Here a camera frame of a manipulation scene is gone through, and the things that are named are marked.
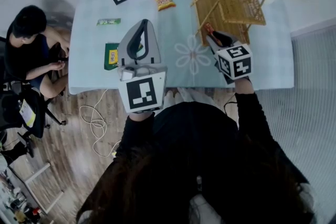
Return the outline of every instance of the wicker basket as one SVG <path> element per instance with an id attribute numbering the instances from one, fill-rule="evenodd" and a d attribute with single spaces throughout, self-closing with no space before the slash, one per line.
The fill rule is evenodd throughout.
<path id="1" fill-rule="evenodd" d="M 207 16 L 207 14 L 210 12 L 211 7 L 215 3 L 216 0 L 201 0 L 200 2 L 196 3 L 196 14 L 199 22 L 201 22 Z M 230 24 L 224 22 L 222 20 L 222 17 L 220 16 L 219 6 L 217 6 L 214 12 L 211 13 L 210 17 L 207 19 L 207 22 L 209 22 L 216 30 L 224 31 L 235 35 L 243 44 L 250 44 L 246 24 Z M 208 46 L 208 43 L 206 41 L 207 34 L 207 31 L 202 27 L 201 39 L 203 46 Z"/>
<path id="2" fill-rule="evenodd" d="M 261 9 L 264 1 L 259 3 L 259 0 L 194 0 L 199 23 L 197 33 L 201 31 L 203 45 L 207 46 L 207 32 L 203 29 L 206 23 L 210 23 L 216 30 L 236 35 L 241 42 L 249 44 L 250 26 L 266 25 Z"/>

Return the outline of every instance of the snack bag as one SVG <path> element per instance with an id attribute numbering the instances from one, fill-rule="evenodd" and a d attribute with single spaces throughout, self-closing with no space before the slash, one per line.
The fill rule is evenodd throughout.
<path id="1" fill-rule="evenodd" d="M 161 11 L 166 8 L 176 7 L 176 4 L 172 0 L 155 0 L 157 3 L 158 11 Z"/>

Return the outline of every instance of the green package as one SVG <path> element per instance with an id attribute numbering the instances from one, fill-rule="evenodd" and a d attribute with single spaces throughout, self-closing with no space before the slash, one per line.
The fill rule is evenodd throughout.
<path id="1" fill-rule="evenodd" d="M 118 25 L 121 23 L 121 18 L 118 19 L 100 19 L 97 22 L 97 26 L 99 25 Z"/>
<path id="2" fill-rule="evenodd" d="M 118 67 L 118 43 L 105 44 L 104 69 L 112 70 Z"/>

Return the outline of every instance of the flowers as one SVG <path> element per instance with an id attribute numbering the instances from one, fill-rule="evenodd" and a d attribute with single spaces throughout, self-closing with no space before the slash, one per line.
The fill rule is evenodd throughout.
<path id="1" fill-rule="evenodd" d="M 176 60 L 176 66 L 182 68 L 189 64 L 189 70 L 192 75 L 198 74 L 200 70 L 199 65 L 205 67 L 211 65 L 209 57 L 204 55 L 209 50 L 209 47 L 203 47 L 201 43 L 197 44 L 194 35 L 188 36 L 187 45 L 181 43 L 175 44 L 175 50 L 182 54 Z"/>

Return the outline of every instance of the black shirt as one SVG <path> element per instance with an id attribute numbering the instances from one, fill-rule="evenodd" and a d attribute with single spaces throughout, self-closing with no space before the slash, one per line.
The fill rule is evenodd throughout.
<path id="1" fill-rule="evenodd" d="M 10 44 L 9 37 L 12 33 L 12 25 L 10 25 L 5 47 L 5 67 L 6 71 L 13 77 L 20 80 L 26 80 L 27 72 L 34 68 L 45 66 L 49 61 L 43 54 L 43 46 L 45 37 L 41 34 L 37 35 L 31 44 L 23 44 L 16 48 Z"/>
<path id="2" fill-rule="evenodd" d="M 158 116 L 154 114 L 142 122 L 127 118 L 124 134 L 117 149 L 117 156 L 127 153 L 133 147 L 146 143 L 155 145 L 167 154 L 178 167 L 183 158 L 183 151 L 192 150 L 195 165 L 193 181 L 201 174 L 203 179 L 203 196 L 221 215 L 221 198 L 216 190 L 224 184 L 222 171 L 232 170 L 234 159 L 239 150 L 238 141 L 244 134 L 260 143 L 269 154 L 277 155 L 292 172 L 298 184 L 307 183 L 306 178 L 287 158 L 280 145 L 273 139 L 265 114 L 255 94 L 236 94 L 238 103 L 239 129 L 235 121 L 218 108 L 197 102 L 180 103 L 163 110 Z M 171 145 L 181 149 L 172 151 Z M 113 163 L 107 168 L 97 185 L 77 214 L 77 220 L 84 211 L 92 210 L 97 202 L 102 182 L 113 169 Z"/>

